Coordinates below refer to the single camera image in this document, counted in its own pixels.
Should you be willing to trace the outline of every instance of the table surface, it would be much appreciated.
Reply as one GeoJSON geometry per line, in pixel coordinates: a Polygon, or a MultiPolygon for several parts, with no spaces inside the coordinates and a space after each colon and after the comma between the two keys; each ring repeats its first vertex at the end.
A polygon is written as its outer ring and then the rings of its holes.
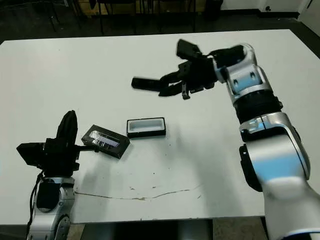
{"type": "Polygon", "coordinates": [[[290,30],[14,40],[0,45],[0,225],[26,224],[39,172],[16,147],[54,137],[71,109],[79,145],[92,124],[125,135],[128,119],[165,117],[167,127],[165,137],[132,139],[120,160],[82,152],[72,222],[264,214],[262,193],[241,169],[239,122],[224,84],[187,101],[131,88],[133,76],[177,70],[179,39],[203,53],[254,47],[308,152],[310,185],[320,192],[320,60],[290,30]]]}

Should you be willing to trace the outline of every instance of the crack on table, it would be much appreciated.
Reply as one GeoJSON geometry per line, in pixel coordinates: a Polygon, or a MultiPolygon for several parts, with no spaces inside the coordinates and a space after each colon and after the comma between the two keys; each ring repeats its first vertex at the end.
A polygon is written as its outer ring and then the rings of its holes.
{"type": "Polygon", "coordinates": [[[91,196],[91,197],[98,197],[98,198],[104,198],[104,199],[116,199],[116,200],[139,200],[139,201],[145,201],[145,200],[148,200],[148,199],[157,199],[157,198],[160,198],[162,196],[165,196],[165,195],[170,195],[170,194],[176,194],[176,193],[180,193],[180,192],[189,192],[189,191],[192,191],[192,190],[195,190],[197,189],[198,187],[200,187],[200,185],[194,187],[194,188],[189,188],[189,189],[181,189],[181,190],[177,190],[177,191],[168,191],[168,192],[165,192],[165,193],[162,193],[162,194],[159,194],[159,195],[156,195],[156,196],[142,196],[142,197],[117,197],[117,196],[103,196],[103,195],[98,195],[98,194],[91,194],[91,193],[84,193],[84,192],[78,192],[78,191],[75,191],[74,193],[75,194],[78,194],[78,195],[84,195],[84,196],[91,196]]]}

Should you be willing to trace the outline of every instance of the chair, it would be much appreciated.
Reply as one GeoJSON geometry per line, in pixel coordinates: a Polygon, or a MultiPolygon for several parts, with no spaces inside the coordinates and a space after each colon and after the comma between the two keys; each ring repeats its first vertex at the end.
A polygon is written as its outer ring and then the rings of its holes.
{"type": "Polygon", "coordinates": [[[136,3],[136,0],[96,0],[96,2],[98,3],[98,8],[99,8],[100,30],[101,30],[102,35],[104,35],[104,27],[103,27],[103,23],[102,23],[101,4],[104,5],[105,10],[108,15],[113,15],[113,5],[132,4],[133,5],[133,15],[134,15],[133,32],[134,32],[134,34],[137,34],[137,27],[136,27],[137,3],[136,3]]]}
{"type": "MultiPolygon", "coordinates": [[[[160,2],[179,2],[179,11],[181,13],[182,11],[182,6],[185,3],[185,0],[157,0],[158,1],[158,25],[159,25],[159,31],[160,33],[162,32],[162,26],[161,26],[161,4],[160,2]]],[[[187,12],[190,13],[191,10],[191,4],[193,2],[193,21],[192,21],[192,30],[193,32],[196,31],[196,0],[188,0],[188,7],[187,7],[187,12]]]]}
{"type": "Polygon", "coordinates": [[[50,4],[51,6],[51,10],[54,14],[54,17],[56,19],[56,21],[60,24],[60,20],[58,18],[54,3],[52,0],[0,0],[0,12],[1,11],[6,11],[6,10],[14,10],[16,8],[20,8],[21,6],[26,6],[26,5],[33,5],[33,4],[42,4],[44,11],[46,12],[49,21],[51,23],[51,26],[53,28],[53,30],[56,32],[56,28],[55,25],[53,23],[53,20],[51,18],[51,14],[48,10],[47,4],[50,4]]]}

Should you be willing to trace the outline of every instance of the cable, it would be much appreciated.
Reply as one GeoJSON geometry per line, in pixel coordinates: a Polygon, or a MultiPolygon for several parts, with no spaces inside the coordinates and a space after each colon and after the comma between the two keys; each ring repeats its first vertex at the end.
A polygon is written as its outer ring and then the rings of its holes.
{"type": "Polygon", "coordinates": [[[31,226],[31,223],[32,223],[32,220],[33,220],[33,213],[34,213],[34,209],[35,209],[35,205],[33,203],[36,195],[37,195],[37,188],[38,188],[38,184],[40,182],[40,180],[43,180],[44,179],[44,170],[42,170],[38,176],[36,177],[36,181],[35,181],[35,185],[32,189],[32,192],[31,192],[31,196],[30,196],[30,201],[29,201],[29,209],[30,209],[30,218],[29,218],[29,221],[28,223],[26,224],[26,234],[25,234],[25,239],[28,240],[28,235],[29,235],[29,230],[30,230],[30,226],[31,226]]]}

